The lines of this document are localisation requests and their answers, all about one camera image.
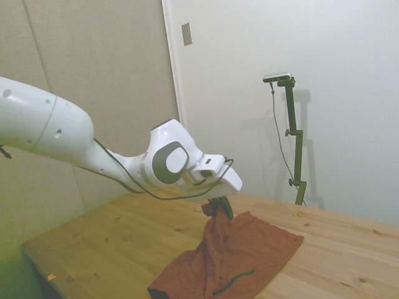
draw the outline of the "wooden table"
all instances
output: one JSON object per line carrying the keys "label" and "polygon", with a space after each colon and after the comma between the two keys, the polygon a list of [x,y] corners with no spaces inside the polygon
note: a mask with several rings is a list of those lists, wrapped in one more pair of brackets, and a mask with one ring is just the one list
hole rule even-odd
{"label": "wooden table", "polygon": [[[245,194],[229,200],[234,213],[305,236],[255,298],[399,298],[398,226]],[[150,298],[165,266],[201,242],[204,203],[127,194],[22,248],[63,298]]]}

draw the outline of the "beige wall panel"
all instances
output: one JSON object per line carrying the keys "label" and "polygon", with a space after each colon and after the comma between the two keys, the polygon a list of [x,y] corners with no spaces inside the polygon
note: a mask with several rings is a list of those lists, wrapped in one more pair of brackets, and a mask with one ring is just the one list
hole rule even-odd
{"label": "beige wall panel", "polygon": [[[178,118],[161,1],[25,1],[50,92],[91,116],[96,138],[142,154],[149,131]],[[85,210],[126,193],[74,169]]]}
{"label": "beige wall panel", "polygon": [[[0,76],[48,89],[22,1],[0,1]],[[70,165],[13,148],[0,155],[0,297],[41,298],[19,246],[83,213]]]}

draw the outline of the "gray circular joint cover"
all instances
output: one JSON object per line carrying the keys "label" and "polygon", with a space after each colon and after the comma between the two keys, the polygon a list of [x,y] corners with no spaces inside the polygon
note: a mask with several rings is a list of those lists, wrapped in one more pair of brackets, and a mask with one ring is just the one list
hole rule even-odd
{"label": "gray circular joint cover", "polygon": [[[186,153],[186,161],[179,171],[172,172],[168,169],[167,164],[170,165],[170,159],[168,160],[168,157],[178,148],[181,148]],[[152,160],[152,168],[154,170],[156,178],[159,179],[162,183],[174,184],[179,180],[179,178],[181,178],[181,175],[185,171],[189,159],[190,156],[188,155],[186,149],[181,145],[180,142],[174,141],[169,143],[168,145],[165,145],[156,152]]]}

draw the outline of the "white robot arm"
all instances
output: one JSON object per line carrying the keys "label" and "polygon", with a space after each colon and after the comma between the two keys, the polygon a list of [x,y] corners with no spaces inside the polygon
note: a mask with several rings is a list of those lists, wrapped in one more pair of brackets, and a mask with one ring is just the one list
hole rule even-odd
{"label": "white robot arm", "polygon": [[184,198],[194,201],[235,194],[243,185],[224,156],[204,154],[176,120],[151,130],[145,153],[124,157],[94,138],[92,121],[78,106],[2,77],[0,145],[65,161],[114,179],[131,192],[176,184]]}

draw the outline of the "light switch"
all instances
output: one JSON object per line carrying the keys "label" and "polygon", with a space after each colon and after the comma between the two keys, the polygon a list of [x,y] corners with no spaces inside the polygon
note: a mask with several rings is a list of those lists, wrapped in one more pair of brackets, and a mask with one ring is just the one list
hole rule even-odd
{"label": "light switch", "polygon": [[183,41],[185,45],[191,45],[193,43],[193,36],[191,35],[190,23],[181,25],[181,31],[183,33]]}

